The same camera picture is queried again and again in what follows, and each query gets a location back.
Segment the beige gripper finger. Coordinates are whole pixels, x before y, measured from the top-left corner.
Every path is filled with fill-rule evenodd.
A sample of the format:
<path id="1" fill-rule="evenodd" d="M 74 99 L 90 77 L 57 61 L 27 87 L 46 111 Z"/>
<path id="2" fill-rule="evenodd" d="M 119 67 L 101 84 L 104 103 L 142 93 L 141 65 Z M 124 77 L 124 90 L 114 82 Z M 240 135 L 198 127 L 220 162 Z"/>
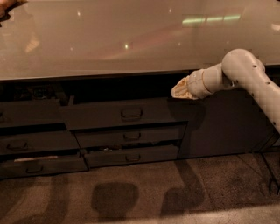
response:
<path id="1" fill-rule="evenodd" d="M 186 76 L 171 89 L 171 96 L 176 99 L 198 100 L 198 97 L 193 93 L 193 87 L 193 81 L 189 76 Z"/>

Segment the person hand at corner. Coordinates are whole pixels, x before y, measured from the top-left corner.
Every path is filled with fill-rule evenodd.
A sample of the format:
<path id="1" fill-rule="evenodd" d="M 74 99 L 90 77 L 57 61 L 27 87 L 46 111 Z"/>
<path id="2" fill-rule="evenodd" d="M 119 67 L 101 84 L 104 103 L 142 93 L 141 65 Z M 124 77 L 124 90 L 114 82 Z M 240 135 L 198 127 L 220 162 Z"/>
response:
<path id="1" fill-rule="evenodd" d="M 3 18 L 17 4 L 19 0 L 0 0 L 0 18 Z"/>

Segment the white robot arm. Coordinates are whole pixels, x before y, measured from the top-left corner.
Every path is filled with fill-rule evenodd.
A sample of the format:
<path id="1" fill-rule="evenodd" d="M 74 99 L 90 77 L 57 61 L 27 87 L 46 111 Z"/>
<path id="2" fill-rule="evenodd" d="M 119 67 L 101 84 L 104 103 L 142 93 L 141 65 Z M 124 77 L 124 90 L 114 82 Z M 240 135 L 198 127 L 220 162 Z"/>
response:
<path id="1" fill-rule="evenodd" d="M 263 63 L 244 49 L 232 50 L 220 64 L 181 79 L 171 89 L 171 96 L 197 100 L 235 88 L 246 90 L 280 132 L 280 87 L 267 76 Z"/>

